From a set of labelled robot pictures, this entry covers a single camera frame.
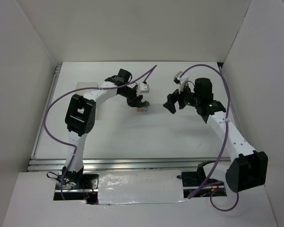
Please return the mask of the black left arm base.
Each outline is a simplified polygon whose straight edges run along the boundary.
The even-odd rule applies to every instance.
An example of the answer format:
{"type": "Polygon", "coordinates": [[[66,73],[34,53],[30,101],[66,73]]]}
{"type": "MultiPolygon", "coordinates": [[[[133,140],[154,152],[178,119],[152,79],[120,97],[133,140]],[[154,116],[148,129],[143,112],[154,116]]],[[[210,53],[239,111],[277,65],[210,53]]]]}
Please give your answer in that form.
{"type": "Polygon", "coordinates": [[[47,172],[47,178],[55,180],[56,190],[62,190],[63,192],[91,192],[95,194],[98,191],[98,174],[85,174],[79,177],[77,182],[71,181],[68,178],[63,179],[61,183],[62,175],[58,175],[54,172],[47,172]]]}

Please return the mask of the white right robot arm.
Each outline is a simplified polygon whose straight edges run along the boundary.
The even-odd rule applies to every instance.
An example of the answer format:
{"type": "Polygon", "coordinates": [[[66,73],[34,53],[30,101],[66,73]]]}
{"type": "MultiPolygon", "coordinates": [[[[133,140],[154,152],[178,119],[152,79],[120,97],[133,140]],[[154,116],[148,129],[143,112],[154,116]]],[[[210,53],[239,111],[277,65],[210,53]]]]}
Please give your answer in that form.
{"type": "Polygon", "coordinates": [[[268,157],[265,152],[258,152],[238,131],[226,115],[221,102],[214,100],[212,83],[208,78],[198,78],[195,86],[190,89],[187,76],[175,76],[174,82],[179,86],[167,96],[164,107],[172,114],[176,112],[175,103],[179,108],[192,106],[198,115],[218,135],[226,141],[226,150],[231,158],[231,165],[226,170],[226,183],[233,192],[240,192],[264,185],[268,157]]]}

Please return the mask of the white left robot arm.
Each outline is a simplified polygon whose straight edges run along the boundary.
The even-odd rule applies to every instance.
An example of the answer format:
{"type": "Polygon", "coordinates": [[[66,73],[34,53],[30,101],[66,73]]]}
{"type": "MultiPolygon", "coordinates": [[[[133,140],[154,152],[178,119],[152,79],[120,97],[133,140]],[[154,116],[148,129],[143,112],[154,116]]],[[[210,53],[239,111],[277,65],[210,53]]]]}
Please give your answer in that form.
{"type": "Polygon", "coordinates": [[[86,138],[95,125],[96,110],[108,99],[121,95],[126,98],[130,107],[148,106],[143,102],[143,93],[149,93],[149,85],[141,82],[133,88],[104,82],[99,89],[92,90],[82,96],[74,94],[65,117],[69,135],[69,147],[62,175],[76,186],[83,186],[83,153],[86,138]]]}

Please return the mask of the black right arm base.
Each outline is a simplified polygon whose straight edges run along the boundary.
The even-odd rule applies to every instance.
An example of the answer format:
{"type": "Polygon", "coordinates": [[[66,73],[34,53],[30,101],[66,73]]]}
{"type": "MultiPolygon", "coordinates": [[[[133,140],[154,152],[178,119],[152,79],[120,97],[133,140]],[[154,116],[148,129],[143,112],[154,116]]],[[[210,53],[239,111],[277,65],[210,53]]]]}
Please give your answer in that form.
{"type": "MultiPolygon", "coordinates": [[[[201,185],[201,183],[204,181],[205,178],[202,177],[202,174],[198,172],[182,172],[180,175],[177,175],[177,179],[182,180],[184,192],[192,192],[201,185]]],[[[212,190],[212,189],[224,188],[224,183],[218,183],[213,185],[213,183],[217,182],[218,180],[209,179],[202,189],[212,190]]]]}

